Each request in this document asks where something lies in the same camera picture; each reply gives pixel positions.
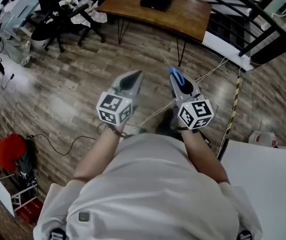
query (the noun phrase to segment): desk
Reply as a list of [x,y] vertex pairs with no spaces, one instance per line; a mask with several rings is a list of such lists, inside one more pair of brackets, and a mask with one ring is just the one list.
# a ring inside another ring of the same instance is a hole
[[38,0],[15,0],[7,4],[4,8],[5,13],[0,18],[0,23],[3,23],[2,29],[11,34],[18,41],[20,41],[21,38],[16,35],[14,29],[20,28],[28,36],[31,36],[32,33],[24,27],[24,24],[38,6]]
[[[185,38],[192,39],[200,43],[203,42],[212,8],[209,3],[200,0],[172,0],[170,8],[166,12],[162,12],[142,7],[140,6],[140,1],[141,0],[105,0],[97,8],[97,11],[146,22],[175,32]],[[121,43],[129,23],[130,22],[128,22],[123,32],[124,19],[121,29],[118,20],[119,44]],[[180,58],[177,39],[179,66],[181,64],[186,45],[186,39],[184,40],[184,48]]]

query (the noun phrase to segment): white board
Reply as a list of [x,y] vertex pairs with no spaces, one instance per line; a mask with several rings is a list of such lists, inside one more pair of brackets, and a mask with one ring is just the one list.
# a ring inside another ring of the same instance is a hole
[[232,185],[242,186],[266,240],[286,240],[286,149],[229,142],[222,164]]
[[3,203],[6,209],[11,213],[11,215],[15,217],[11,194],[7,191],[7,189],[4,187],[1,181],[0,181],[0,201]]

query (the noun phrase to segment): strap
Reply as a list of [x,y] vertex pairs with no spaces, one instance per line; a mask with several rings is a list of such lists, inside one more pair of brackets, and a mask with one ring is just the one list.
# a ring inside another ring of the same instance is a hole
[[238,234],[236,240],[252,240],[252,234],[248,230],[243,230],[241,233]]
[[113,124],[106,123],[107,126],[119,137],[126,138],[128,135],[125,132],[119,132]]
[[49,240],[65,240],[66,233],[61,228],[55,228],[52,230]]
[[187,128],[187,127],[176,127],[175,128],[176,130],[178,130],[178,131],[187,131],[187,130],[189,130],[189,128]]

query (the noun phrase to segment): wooden table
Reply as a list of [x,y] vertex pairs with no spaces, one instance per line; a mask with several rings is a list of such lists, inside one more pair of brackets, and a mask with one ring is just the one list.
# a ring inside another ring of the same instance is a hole
[[[163,12],[142,7],[140,6],[140,1],[141,0],[105,0],[98,7],[97,11],[146,22],[173,31],[188,39],[193,39],[200,43],[203,42],[212,7],[209,3],[200,0],[172,0],[170,8],[166,12]],[[118,21],[119,44],[129,23],[130,22],[128,22],[123,32],[124,19],[121,29]],[[177,39],[179,66],[183,58],[185,45],[186,39],[181,58],[179,58]]]

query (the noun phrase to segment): laminate floor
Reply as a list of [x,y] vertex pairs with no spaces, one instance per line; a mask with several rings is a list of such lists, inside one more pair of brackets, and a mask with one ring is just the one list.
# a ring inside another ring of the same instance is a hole
[[[160,52],[177,66],[175,36],[135,23],[130,24],[118,45],[117,24],[105,24],[101,32],[106,35],[106,43],[100,43],[99,37],[90,32],[82,47],[77,46],[79,36],[64,35],[64,53],[59,52],[57,43],[48,52],[33,47],[26,68],[3,58],[3,87],[12,73],[15,77],[0,91],[0,138],[10,133],[42,133],[62,153],[80,135],[98,138],[98,98],[116,76],[130,70],[144,72],[139,107],[130,124],[138,125],[171,101],[168,65]],[[198,79],[220,62],[220,57],[188,43],[180,70]],[[227,62],[199,83],[215,112],[209,126],[202,129],[215,152],[232,111],[237,74],[238,68]],[[144,128],[153,132],[161,118],[161,114],[152,118]],[[279,135],[280,145],[286,146],[286,54],[255,70],[241,72],[236,116],[228,138],[246,142],[254,130],[273,131]],[[61,156],[42,136],[34,141],[38,149],[35,173],[42,198],[51,183],[64,185],[70,180],[77,163],[94,143],[81,138],[68,155]]]

